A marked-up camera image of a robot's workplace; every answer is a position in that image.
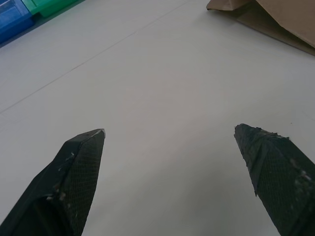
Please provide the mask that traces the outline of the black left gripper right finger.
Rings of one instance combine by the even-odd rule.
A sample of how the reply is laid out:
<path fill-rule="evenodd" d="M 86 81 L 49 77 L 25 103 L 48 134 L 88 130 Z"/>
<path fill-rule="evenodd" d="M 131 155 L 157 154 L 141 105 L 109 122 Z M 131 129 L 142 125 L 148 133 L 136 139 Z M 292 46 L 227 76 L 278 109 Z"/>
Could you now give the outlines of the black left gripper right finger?
<path fill-rule="evenodd" d="M 315 165 L 288 138 L 247 124 L 235 127 L 254 193 L 282 236 L 315 234 Z"/>

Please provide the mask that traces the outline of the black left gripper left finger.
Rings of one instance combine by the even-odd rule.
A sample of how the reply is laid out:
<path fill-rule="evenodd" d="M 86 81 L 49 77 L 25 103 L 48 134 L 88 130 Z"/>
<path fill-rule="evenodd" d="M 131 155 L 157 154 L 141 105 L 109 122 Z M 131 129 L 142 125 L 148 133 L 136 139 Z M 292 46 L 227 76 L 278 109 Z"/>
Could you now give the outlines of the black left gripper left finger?
<path fill-rule="evenodd" d="M 66 141 L 0 225 L 2 236 L 80 236 L 94 199 L 106 134 Z"/>

